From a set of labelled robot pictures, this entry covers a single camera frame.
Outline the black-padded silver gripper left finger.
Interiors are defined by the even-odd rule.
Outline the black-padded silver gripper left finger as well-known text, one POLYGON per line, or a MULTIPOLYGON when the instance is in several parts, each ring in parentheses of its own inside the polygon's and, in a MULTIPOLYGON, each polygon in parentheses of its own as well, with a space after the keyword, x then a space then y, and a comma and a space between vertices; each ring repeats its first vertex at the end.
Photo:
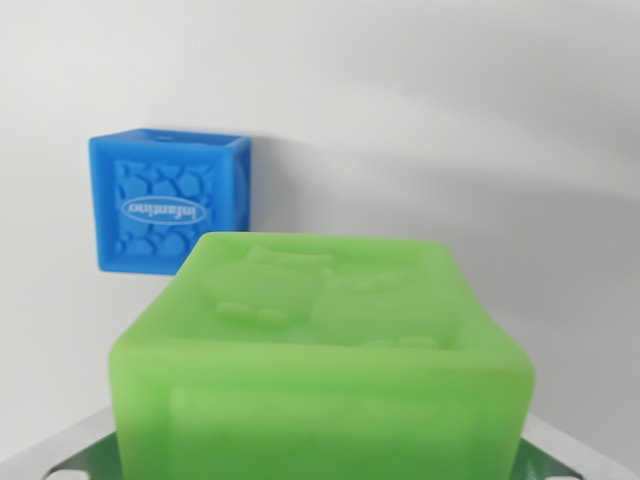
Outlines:
POLYGON ((44 479, 62 461, 115 431, 106 407, 1 463, 2 479, 44 479))

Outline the black-padded silver gripper right finger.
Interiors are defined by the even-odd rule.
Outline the black-padded silver gripper right finger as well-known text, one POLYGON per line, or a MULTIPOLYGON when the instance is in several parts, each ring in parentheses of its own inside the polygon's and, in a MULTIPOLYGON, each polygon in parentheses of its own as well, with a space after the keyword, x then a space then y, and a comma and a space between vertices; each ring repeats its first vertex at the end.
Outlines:
POLYGON ((529 414, 519 445, 520 479, 638 479, 616 461, 529 414))

